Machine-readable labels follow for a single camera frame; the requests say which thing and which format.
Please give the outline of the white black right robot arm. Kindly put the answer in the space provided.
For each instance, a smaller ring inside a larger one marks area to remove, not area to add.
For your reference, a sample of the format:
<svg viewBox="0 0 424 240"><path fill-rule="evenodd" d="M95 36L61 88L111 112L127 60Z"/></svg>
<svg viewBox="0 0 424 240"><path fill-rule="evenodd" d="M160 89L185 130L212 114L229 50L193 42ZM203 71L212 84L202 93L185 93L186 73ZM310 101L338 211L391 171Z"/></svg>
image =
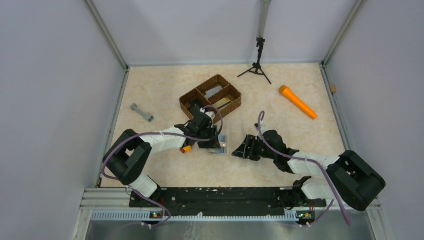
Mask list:
<svg viewBox="0 0 424 240"><path fill-rule="evenodd" d="M293 192L299 206L312 200L336 199L363 212L386 187L386 181L355 151L340 155L319 155L287 147L276 130L262 135L246 135L232 152L233 157L259 161L270 159L284 173L305 175L308 179Z"/></svg>

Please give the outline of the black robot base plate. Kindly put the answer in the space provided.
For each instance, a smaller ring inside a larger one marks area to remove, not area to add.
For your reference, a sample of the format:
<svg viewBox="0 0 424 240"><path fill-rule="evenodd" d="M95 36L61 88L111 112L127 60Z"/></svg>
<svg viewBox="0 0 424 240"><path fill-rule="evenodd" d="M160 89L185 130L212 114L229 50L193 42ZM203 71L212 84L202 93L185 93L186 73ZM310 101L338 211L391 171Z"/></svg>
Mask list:
<svg viewBox="0 0 424 240"><path fill-rule="evenodd" d="M168 187L151 196L173 217L283 216L294 208L326 207L324 199L309 200L299 188L280 187Z"/></svg>

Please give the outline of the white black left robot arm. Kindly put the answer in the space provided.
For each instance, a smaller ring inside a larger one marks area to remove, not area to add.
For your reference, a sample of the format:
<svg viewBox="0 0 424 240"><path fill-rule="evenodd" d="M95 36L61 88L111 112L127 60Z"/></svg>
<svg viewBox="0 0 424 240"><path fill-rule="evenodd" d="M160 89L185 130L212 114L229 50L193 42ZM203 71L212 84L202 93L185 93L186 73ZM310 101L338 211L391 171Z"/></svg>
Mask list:
<svg viewBox="0 0 424 240"><path fill-rule="evenodd" d="M219 148L222 126L213 123L223 118L212 105L196 107L194 117L183 124L176 124L162 131L136 133L125 130L103 158L102 174L141 194L141 200L149 207L160 202L159 185L143 172L149 157L171 149L188 153L194 145L201 149Z"/></svg>

